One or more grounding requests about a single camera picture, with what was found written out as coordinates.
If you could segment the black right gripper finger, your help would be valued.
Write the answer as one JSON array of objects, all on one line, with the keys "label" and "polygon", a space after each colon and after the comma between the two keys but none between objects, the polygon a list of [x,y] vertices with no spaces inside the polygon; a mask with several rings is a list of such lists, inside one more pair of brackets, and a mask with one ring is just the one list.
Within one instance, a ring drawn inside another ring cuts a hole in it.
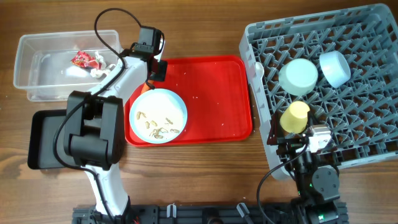
[{"label": "black right gripper finger", "polygon": [[307,117],[308,117],[307,121],[308,128],[320,125],[319,120],[315,117],[315,115],[311,111],[307,113]]},{"label": "black right gripper finger", "polygon": [[271,116],[271,128],[267,138],[267,144],[271,146],[281,145],[284,143],[284,134],[280,126],[280,118],[277,113]]}]

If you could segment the yellow plastic cup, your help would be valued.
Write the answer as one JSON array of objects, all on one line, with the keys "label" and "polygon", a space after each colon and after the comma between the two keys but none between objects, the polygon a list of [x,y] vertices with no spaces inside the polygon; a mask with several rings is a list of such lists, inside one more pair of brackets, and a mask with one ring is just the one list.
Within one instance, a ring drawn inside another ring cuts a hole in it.
[{"label": "yellow plastic cup", "polygon": [[309,111],[309,105],[303,101],[291,103],[280,117],[282,129],[294,134],[303,132],[307,126]]}]

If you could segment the orange carrot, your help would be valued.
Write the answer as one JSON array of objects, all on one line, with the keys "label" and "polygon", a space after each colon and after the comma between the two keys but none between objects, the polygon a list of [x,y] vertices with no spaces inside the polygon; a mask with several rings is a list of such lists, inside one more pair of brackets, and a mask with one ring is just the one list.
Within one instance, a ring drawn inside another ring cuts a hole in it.
[{"label": "orange carrot", "polygon": [[145,83],[143,84],[142,90],[141,90],[141,94],[149,91],[149,90],[153,90],[155,89],[154,86],[154,81],[153,80],[147,80],[145,81]]}]

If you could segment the mint green bowl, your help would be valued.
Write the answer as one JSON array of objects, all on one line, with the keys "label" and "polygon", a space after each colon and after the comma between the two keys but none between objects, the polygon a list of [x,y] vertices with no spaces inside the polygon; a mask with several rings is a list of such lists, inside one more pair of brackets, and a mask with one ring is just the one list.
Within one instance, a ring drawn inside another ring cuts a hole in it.
[{"label": "mint green bowl", "polygon": [[279,84],[289,94],[302,96],[310,93],[318,79],[318,70],[309,60],[298,58],[279,71]]}]

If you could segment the light blue plate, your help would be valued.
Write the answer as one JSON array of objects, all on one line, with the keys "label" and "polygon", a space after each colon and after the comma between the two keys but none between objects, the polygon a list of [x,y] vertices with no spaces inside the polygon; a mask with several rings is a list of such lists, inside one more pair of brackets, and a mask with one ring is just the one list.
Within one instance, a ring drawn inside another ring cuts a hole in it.
[{"label": "light blue plate", "polygon": [[[142,115],[140,119],[136,119],[137,112],[145,113],[147,118]],[[166,119],[170,119],[174,124],[166,124]],[[164,144],[176,139],[182,134],[187,124],[187,107],[185,102],[176,93],[157,88],[149,90],[138,96],[130,109],[129,122],[130,128],[133,133],[141,140],[150,144]],[[150,122],[154,120],[158,126],[153,126]],[[145,122],[150,123],[150,128],[146,129]],[[172,136],[171,134],[165,135],[166,139],[155,139],[150,137],[149,134],[153,129],[177,129],[180,134]]]}]

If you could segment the white tissue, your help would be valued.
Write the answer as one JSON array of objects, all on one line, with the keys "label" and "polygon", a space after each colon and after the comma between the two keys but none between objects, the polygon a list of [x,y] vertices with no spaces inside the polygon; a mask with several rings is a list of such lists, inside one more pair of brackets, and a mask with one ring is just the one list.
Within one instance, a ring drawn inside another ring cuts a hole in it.
[{"label": "white tissue", "polygon": [[90,75],[93,78],[101,78],[103,75],[109,75],[112,69],[116,66],[114,63],[107,64],[104,57],[99,54],[98,51],[95,52],[95,61],[100,64],[100,68],[92,68]]}]

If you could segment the light blue bowl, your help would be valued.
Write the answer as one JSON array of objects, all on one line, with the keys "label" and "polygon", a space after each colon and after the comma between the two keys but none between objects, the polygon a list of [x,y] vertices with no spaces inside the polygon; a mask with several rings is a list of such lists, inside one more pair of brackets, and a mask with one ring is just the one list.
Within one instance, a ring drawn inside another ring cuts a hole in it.
[{"label": "light blue bowl", "polygon": [[351,78],[349,64],[339,51],[321,54],[320,67],[327,82],[333,88],[340,87]]}]

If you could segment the white plastic spoon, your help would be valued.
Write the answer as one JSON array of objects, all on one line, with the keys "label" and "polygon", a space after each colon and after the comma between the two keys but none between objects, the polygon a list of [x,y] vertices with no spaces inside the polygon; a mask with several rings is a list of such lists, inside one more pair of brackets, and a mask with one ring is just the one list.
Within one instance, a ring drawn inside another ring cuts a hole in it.
[{"label": "white plastic spoon", "polygon": [[256,76],[258,77],[258,79],[262,80],[262,78],[264,76],[264,67],[261,62],[255,63],[255,72],[256,72]]}]

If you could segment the red snack wrapper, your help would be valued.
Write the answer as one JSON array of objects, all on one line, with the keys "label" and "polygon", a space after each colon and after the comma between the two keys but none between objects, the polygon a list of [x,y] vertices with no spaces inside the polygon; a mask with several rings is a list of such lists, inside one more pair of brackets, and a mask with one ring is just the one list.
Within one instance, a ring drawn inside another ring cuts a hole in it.
[{"label": "red snack wrapper", "polygon": [[71,59],[71,63],[80,68],[100,69],[102,67],[102,63],[97,58],[83,51],[78,51]]}]

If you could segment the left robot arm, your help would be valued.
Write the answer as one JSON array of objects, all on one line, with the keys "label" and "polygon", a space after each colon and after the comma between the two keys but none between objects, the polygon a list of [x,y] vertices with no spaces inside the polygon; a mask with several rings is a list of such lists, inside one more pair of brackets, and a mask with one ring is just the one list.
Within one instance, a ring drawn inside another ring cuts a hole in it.
[{"label": "left robot arm", "polygon": [[73,91],[67,114],[54,136],[63,136],[65,154],[86,173],[96,197],[94,217],[104,223],[124,223],[130,207],[121,182],[119,161],[124,151],[124,105],[140,85],[163,81],[167,62],[161,59],[164,33],[142,26],[139,40],[117,53],[118,62],[98,85],[86,92]]}]

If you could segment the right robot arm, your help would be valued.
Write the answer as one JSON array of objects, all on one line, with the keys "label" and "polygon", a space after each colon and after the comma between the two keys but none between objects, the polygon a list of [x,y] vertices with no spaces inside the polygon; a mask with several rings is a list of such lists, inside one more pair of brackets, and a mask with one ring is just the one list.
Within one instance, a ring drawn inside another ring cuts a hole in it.
[{"label": "right robot arm", "polygon": [[310,124],[305,125],[305,130],[295,138],[287,138],[282,132],[278,115],[271,116],[267,144],[279,146],[280,154],[288,155],[289,159],[272,168],[262,178],[257,193],[273,172],[286,167],[299,194],[290,203],[292,216],[299,223],[342,223],[344,216],[338,207],[340,172],[336,165],[317,157],[317,153],[329,145],[331,130],[320,124],[311,113],[307,113],[307,118]]}]

